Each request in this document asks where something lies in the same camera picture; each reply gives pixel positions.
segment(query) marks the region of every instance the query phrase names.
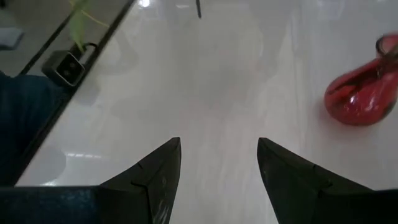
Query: white table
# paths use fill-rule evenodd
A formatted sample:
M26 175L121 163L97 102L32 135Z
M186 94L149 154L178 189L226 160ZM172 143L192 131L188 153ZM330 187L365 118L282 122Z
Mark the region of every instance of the white table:
M355 128L323 93L398 30L393 0L142 0L18 185L100 184L182 139L170 223L277 223L258 137L372 189L398 187L398 109Z

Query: jeans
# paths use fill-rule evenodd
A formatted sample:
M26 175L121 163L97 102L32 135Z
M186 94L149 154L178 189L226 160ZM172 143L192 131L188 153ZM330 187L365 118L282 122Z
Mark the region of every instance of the jeans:
M11 78L0 72L0 179L20 166L27 146L62 96L63 90L47 77Z

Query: floor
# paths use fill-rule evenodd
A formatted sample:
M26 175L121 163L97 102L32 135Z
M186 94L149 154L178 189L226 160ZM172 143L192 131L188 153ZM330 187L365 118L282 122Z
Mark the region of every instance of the floor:
M398 187L398 110L345 126L328 84L398 30L397 1L188 0L136 4L18 185L95 185L180 136L170 223L277 223L259 137L372 189Z
M28 61L44 45L47 39L72 11L69 0L6 0L7 6L0 9L0 27L18 27L24 37L17 49L0 51L0 70L16 76ZM89 2L86 12L96 20L109 25L121 10L126 0ZM84 16L84 40L98 43L108 27ZM66 50L73 44L67 26L32 67L30 74L42 75L41 65L54 50Z

